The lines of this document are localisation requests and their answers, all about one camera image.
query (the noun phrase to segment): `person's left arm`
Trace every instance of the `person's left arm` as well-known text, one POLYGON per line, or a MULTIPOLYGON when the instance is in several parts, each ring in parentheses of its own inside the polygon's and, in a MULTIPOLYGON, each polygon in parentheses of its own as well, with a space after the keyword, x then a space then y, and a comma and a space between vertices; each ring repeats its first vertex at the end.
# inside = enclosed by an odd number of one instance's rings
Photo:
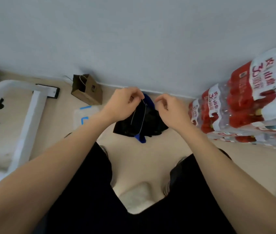
POLYGON ((30 233, 68 185, 99 135, 124 120, 144 98, 117 89, 104 109, 68 137, 0 181, 0 233, 30 233))

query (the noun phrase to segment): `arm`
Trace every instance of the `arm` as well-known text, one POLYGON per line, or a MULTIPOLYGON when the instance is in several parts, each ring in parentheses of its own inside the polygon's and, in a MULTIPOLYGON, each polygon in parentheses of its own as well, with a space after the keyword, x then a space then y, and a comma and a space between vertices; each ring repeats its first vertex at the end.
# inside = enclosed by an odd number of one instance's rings
POLYGON ((227 158, 195 127, 185 105, 163 94, 156 99, 164 123, 191 148, 218 205, 237 233, 276 233, 276 197, 227 158))
POLYGON ((86 124, 0 181, 0 233, 30 233, 99 135, 112 123, 130 116, 142 98, 138 88, 116 90, 104 109, 86 124))

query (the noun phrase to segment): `person's right arm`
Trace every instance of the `person's right arm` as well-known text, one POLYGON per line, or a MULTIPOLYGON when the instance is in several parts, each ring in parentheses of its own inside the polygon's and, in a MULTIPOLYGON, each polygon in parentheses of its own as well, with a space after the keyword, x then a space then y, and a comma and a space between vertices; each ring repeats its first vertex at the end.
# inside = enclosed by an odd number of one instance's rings
POLYGON ((276 233, 276 197, 227 158, 191 123, 183 102, 168 94, 157 99, 164 123, 192 150, 223 213, 239 234, 276 233))

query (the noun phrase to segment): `gray wall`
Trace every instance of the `gray wall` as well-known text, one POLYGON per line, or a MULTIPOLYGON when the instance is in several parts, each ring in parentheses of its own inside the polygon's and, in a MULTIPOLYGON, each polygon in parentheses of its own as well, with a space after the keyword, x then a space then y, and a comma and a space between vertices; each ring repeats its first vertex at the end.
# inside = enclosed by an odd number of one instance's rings
POLYGON ((276 0, 0 0, 0 69, 196 96, 276 46, 276 0))

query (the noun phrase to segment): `stack of water bottles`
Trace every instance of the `stack of water bottles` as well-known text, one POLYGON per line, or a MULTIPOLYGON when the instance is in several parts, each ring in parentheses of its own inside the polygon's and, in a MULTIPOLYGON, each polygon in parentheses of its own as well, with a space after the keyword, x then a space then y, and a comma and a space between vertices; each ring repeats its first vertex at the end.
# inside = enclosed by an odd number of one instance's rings
POLYGON ((276 147, 276 48, 206 90, 189 116, 211 139, 276 147))

